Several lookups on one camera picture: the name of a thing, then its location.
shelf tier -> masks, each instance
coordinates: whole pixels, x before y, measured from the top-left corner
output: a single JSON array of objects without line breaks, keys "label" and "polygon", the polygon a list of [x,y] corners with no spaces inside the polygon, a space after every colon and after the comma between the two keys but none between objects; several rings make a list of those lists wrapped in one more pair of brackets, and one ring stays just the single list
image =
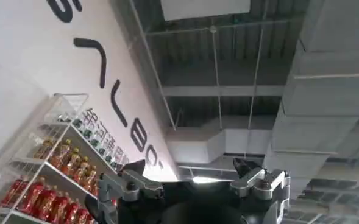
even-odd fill
[{"label": "shelf tier", "polygon": [[7,220],[6,223],[12,223],[12,224],[50,224],[48,222],[42,221],[41,219],[32,217],[30,215],[27,215],[25,213],[11,210],[9,208],[0,208],[0,219],[3,219],[8,213],[11,212],[11,216]]},{"label": "shelf tier", "polygon": [[[68,123],[66,122],[54,122],[50,124],[42,124],[41,126],[46,128],[48,126],[58,127],[58,129],[65,129]],[[87,156],[89,164],[97,167],[97,174],[106,173],[111,175],[117,173],[98,153],[98,151],[83,137],[80,131],[73,125],[66,131],[63,139],[70,139],[72,147],[79,148],[79,154],[81,156]]]},{"label": "shelf tier", "polygon": [[71,198],[78,198],[81,204],[83,204],[86,194],[96,198],[95,195],[88,192],[70,177],[64,175],[64,173],[56,169],[56,167],[49,162],[33,158],[14,158],[12,163],[13,162],[36,164],[37,168],[44,163],[44,166],[38,175],[45,177],[49,184],[57,185],[58,190],[68,192]]}]

screw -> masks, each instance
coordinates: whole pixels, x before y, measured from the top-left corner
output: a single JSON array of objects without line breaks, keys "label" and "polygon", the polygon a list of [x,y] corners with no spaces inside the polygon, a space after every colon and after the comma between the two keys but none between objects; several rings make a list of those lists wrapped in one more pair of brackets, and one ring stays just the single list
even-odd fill
[{"label": "screw", "polygon": [[267,181],[262,180],[262,181],[260,182],[260,186],[261,186],[262,188],[265,188],[265,187],[270,186],[270,184],[269,184]]},{"label": "screw", "polygon": [[217,27],[216,26],[210,26],[209,31],[211,33],[216,33],[217,32]]},{"label": "screw", "polygon": [[126,189],[128,191],[134,191],[136,189],[136,184],[134,182],[128,182],[126,184]]}]

white ventilation duct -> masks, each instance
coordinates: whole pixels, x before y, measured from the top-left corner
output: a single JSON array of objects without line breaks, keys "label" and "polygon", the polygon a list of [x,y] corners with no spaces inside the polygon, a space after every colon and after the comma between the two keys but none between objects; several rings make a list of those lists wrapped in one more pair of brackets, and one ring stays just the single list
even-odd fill
[{"label": "white ventilation duct", "polygon": [[186,19],[250,11],[250,0],[161,0],[165,20]]}]

ceiling pipe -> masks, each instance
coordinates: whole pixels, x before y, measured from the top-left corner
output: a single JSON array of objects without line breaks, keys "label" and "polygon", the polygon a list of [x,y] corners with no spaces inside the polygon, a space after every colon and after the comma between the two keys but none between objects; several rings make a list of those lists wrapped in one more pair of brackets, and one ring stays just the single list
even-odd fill
[{"label": "ceiling pipe", "polygon": [[137,9],[135,7],[135,3],[134,3],[133,0],[130,0],[129,2],[130,2],[130,6],[132,7],[133,15],[135,16],[137,26],[138,26],[139,31],[140,31],[141,39],[143,40],[143,45],[146,48],[148,59],[149,59],[149,62],[151,64],[151,66],[152,66],[152,70],[154,72],[157,85],[159,87],[160,95],[163,98],[163,102],[165,104],[169,120],[171,122],[172,128],[176,131],[176,126],[175,126],[175,123],[174,123],[174,119],[172,118],[172,114],[171,114],[171,111],[169,109],[168,102],[167,102],[166,97],[164,95],[163,88],[162,88],[162,83],[160,81],[159,74],[157,73],[157,70],[156,70],[156,67],[155,67],[155,62],[154,62],[154,59],[152,58],[152,53],[151,53],[151,50],[150,50],[150,48],[148,46],[148,42],[147,42],[147,39],[146,39],[145,32],[143,30],[143,26],[141,25],[140,18],[138,17],[138,13],[137,13]]},{"label": "ceiling pipe", "polygon": [[[220,89],[220,81],[218,79],[218,61],[217,61],[217,49],[216,49],[216,32],[217,32],[217,28],[213,25],[213,19],[212,19],[212,26],[210,27],[210,32],[211,32],[211,38],[213,41],[213,55],[215,58],[215,74],[216,74],[216,84],[217,84],[217,88]],[[218,91],[218,119],[220,122],[220,130],[222,130],[222,117],[221,117],[221,91]]]},{"label": "ceiling pipe", "polygon": [[[269,0],[266,0],[265,1],[265,6],[264,6],[264,12],[263,12],[263,16],[262,16],[262,21],[266,20],[268,5],[269,5]],[[244,149],[244,155],[246,155],[246,151],[249,148],[250,141],[251,141],[252,110],[254,109],[254,98],[255,98],[255,94],[257,92],[257,78],[258,78],[258,71],[259,71],[259,64],[260,64],[260,57],[261,57],[261,50],[262,50],[263,33],[264,33],[264,30],[265,30],[264,28],[265,28],[265,26],[263,24],[261,24],[261,26],[260,26],[260,35],[259,35],[259,47],[258,47],[257,64],[256,64],[256,67],[255,67],[254,83],[252,85],[254,90],[252,92],[251,106],[250,106],[250,116],[249,116],[249,119],[248,119],[247,147]]]}]

white wall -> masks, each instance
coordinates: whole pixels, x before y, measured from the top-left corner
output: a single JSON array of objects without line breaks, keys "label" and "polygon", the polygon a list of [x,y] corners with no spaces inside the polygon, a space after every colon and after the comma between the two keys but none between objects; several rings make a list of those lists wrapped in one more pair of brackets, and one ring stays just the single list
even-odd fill
[{"label": "white wall", "polygon": [[[130,138],[130,126],[139,117],[148,133],[148,144],[153,144],[165,167],[154,175],[149,169],[147,175],[176,180],[174,161],[109,1],[81,3],[82,12],[73,6],[72,21],[63,23],[47,1],[0,0],[0,148],[45,96],[88,93],[86,107],[94,108],[131,161],[144,158]],[[75,37],[91,38],[103,45],[107,54],[104,89],[99,87],[98,51],[76,48]],[[116,101],[126,115],[128,128],[123,127],[110,104],[117,79],[121,85]]]}]

